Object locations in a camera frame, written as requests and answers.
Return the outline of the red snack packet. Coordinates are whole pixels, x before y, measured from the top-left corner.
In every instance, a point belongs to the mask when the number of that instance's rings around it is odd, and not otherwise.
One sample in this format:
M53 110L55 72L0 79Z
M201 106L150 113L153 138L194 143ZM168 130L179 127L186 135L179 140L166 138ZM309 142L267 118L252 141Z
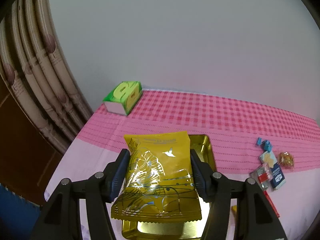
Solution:
M266 199L268 200L269 204L271 205L274 213L275 213L276 216L279 218L279 217L280 217L280 214L278 213L278 211L277 211L277 209L276 209L276 206L275 206L274 203L272 202L272 199L271 199L270 195L268 194L268 192L267 192L266 190L263 191L263 193L264 193Z

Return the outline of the grey red-band snack bar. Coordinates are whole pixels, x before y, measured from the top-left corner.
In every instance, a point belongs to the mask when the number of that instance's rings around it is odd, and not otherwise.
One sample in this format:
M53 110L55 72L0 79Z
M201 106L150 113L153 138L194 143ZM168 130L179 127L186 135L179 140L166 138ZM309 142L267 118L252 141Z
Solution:
M251 178L256 180L260 186L260 188L265 191L270 187L270 181L268 180L262 180L259 175L261 174L261 166L259 166L256 170L251 172L249 175Z

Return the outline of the blue cracker packet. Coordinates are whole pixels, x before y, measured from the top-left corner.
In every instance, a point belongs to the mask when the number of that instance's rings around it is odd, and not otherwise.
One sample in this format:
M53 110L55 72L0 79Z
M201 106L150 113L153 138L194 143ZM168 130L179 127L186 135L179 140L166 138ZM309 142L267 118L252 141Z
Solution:
M278 190L286 183L286 179L276 159L276 156L272 151L265 151L259 158L262 164L267 164L269 166L272 174L272 179L270 181L271 186L274 190Z

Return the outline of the fried twist snack bag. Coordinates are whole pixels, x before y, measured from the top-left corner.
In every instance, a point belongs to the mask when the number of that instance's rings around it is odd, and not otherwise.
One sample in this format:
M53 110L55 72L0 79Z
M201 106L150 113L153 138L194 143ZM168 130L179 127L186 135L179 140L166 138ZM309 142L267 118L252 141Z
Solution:
M289 152L281 152L278 155L278 162L280 166L288 169L294 168L295 165L294 157Z

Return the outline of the small blue candy wrapper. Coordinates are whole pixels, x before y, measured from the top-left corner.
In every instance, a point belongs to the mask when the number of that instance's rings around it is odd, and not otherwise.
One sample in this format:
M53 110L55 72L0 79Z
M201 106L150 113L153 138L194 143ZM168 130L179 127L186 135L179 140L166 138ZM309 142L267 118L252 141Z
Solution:
M271 152L273 148L269 140L263 140L261 137L257 139L256 145L261 147L264 151L267 151L267 152Z

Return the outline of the yellow foil snack packet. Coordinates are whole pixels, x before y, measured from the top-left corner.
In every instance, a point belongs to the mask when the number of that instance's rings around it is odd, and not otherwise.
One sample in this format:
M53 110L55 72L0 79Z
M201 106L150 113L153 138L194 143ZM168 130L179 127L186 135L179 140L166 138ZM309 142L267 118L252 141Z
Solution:
M111 217L150 223L201 220L188 133L126 134L124 139L130 161Z

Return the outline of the dark wooden door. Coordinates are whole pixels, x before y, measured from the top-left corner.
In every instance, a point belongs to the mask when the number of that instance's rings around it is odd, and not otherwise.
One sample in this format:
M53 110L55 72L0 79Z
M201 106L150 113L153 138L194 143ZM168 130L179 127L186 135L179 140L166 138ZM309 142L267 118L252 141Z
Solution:
M62 159L43 138L1 81L1 184L43 205L44 191Z

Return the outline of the green tissue box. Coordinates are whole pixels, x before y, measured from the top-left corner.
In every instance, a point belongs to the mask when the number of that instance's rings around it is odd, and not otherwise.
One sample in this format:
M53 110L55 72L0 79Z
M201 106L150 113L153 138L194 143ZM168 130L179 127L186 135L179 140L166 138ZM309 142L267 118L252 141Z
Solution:
M110 113L128 116L143 94L139 81L123 81L103 99Z

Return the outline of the beige patterned curtain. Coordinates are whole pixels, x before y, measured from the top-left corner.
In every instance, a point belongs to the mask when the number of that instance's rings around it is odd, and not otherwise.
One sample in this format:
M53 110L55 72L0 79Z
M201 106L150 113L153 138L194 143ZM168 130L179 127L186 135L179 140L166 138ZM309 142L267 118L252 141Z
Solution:
M64 154L92 110L57 38L49 0L12 0L1 19L1 78L23 113Z

